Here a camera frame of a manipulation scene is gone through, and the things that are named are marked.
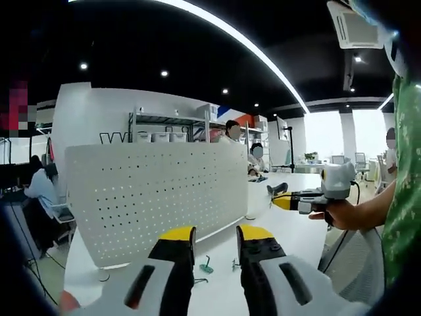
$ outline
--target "white perforated panel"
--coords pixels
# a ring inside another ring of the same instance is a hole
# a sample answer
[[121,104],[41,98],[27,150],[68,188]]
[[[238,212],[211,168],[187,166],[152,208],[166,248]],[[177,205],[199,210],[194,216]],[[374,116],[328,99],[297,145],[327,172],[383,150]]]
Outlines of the white perforated panel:
[[197,238],[247,214],[244,145],[112,144],[66,150],[67,202],[98,267],[149,254],[163,232]]

